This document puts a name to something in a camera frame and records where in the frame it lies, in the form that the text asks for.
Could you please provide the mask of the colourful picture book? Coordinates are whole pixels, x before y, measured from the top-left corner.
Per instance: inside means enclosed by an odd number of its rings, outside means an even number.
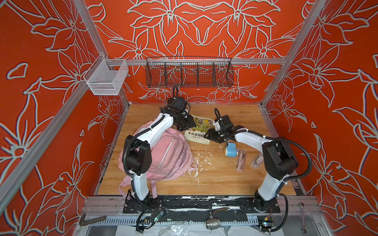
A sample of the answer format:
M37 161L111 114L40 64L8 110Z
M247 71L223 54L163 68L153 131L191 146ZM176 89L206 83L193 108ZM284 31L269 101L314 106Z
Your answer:
M192 141L200 144L209 145L210 140L204 138L205 134L209 129L212 129L213 126L213 119L204 118L193 115L196 127L192 127L189 130L186 130L184 133L184 137L187 141Z

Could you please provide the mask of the pink student backpack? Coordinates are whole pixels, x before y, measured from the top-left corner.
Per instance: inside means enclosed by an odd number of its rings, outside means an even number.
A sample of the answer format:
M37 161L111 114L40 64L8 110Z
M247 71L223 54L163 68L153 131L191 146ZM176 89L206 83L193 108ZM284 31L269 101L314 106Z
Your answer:
M119 156L119 168L127 175L119 185L119 193L126 196L122 187L135 186L136 178L142 186L151 181L153 198L157 197L156 181L174 180L187 171L196 169L191 148L184 135L168 128L154 145L142 140L139 133L151 128L152 122L141 126L132 136L125 139L123 152Z

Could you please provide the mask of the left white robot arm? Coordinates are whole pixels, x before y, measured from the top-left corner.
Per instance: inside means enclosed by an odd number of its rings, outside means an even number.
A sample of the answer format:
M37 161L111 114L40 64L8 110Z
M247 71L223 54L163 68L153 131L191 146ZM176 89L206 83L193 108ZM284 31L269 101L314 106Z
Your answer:
M154 121L125 139L120 154L119 167L130 178L122 185L130 184L133 198L144 205L150 196L157 197L155 181L174 180L196 169L191 148L182 134L196 124L187 100L179 96L177 85L166 106L159 110Z

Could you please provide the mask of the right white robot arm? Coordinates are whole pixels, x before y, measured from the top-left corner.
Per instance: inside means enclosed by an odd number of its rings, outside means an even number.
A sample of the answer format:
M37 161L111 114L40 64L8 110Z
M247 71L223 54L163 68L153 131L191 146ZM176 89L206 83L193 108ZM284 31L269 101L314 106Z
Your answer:
M310 154L298 143L283 137L268 137L249 130L241 125L234 126L228 115L221 116L217 108L214 109L216 119L214 128L209 129L204 138L216 143L235 141L254 148L262 153L264 167L267 172L262 185L254 194L254 208L259 212L267 211L283 186L296 179L310 174L313 163ZM299 148L308 161L307 169L300 175L292 173L299 166L291 146Z

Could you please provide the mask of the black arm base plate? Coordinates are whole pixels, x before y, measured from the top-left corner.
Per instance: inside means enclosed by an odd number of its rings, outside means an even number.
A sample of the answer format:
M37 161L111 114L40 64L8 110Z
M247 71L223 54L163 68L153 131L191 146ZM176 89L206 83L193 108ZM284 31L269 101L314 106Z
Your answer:
M259 212L253 206L254 196L232 195L159 195L160 207L169 210L210 210L220 207L241 210L242 213L281 213L277 200L268 210ZM123 213L142 212L143 206L132 197L126 197Z

